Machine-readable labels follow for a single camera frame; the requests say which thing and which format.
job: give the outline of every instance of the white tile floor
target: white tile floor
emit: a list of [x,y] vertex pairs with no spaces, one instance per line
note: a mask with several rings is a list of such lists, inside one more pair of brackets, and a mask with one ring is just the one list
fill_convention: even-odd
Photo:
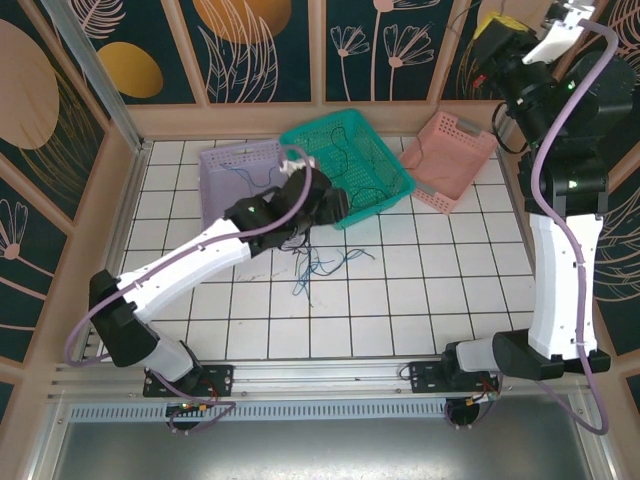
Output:
[[[386,138],[399,155],[411,138]],[[200,151],[233,141],[156,142],[123,269],[200,231]],[[441,352],[451,341],[525,328],[533,277],[497,159],[449,217],[415,198],[346,230],[314,228],[320,259],[362,255],[294,296],[296,258],[266,252],[185,293],[155,322],[203,361]]]

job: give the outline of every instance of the blue string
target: blue string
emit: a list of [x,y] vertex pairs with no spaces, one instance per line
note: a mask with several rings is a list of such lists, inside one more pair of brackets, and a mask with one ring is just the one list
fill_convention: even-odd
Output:
[[269,170],[269,181],[264,185],[258,185],[256,182],[253,181],[253,179],[251,178],[251,174],[249,173],[248,170],[245,170],[244,168],[230,167],[228,165],[225,165],[224,163],[221,163],[220,166],[225,170],[236,172],[238,176],[240,176],[240,178],[242,178],[245,182],[247,182],[247,186],[249,187],[249,195],[252,197],[253,197],[253,188],[251,188],[251,186],[253,185],[256,188],[269,187],[271,185],[271,172],[273,172],[276,168],[278,168],[277,166],[271,167],[271,169]]
[[375,257],[373,255],[366,252],[362,248],[354,248],[352,250],[349,250],[346,254],[343,254],[340,250],[337,250],[337,252],[342,255],[342,259],[334,268],[332,268],[331,270],[327,270],[325,268],[325,265],[334,263],[335,260],[320,260],[318,250],[315,247],[311,247],[310,245],[301,246],[296,249],[296,252],[298,254],[298,257],[296,258],[295,273],[298,280],[295,287],[293,288],[292,293],[297,297],[302,292],[305,292],[305,294],[307,295],[307,299],[309,300],[309,282],[311,281],[311,277],[313,275],[317,275],[319,277],[329,277],[337,272],[342,267],[342,265],[347,263],[349,260],[354,260],[362,255],[366,255],[367,257],[375,260]]

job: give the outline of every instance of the pink basket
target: pink basket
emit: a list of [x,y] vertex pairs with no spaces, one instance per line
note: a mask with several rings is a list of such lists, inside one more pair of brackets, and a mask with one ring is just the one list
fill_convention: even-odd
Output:
[[[465,133],[458,125],[479,135]],[[416,180],[414,197],[449,214],[497,146],[489,132],[437,112],[400,156],[400,163]]]

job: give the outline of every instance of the green basket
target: green basket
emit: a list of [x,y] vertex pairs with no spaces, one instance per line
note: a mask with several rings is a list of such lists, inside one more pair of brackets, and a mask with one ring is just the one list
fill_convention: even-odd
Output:
[[413,178],[357,110],[343,110],[290,130],[280,143],[302,147],[333,185],[347,192],[349,216],[335,224],[337,229],[392,207],[415,188]]

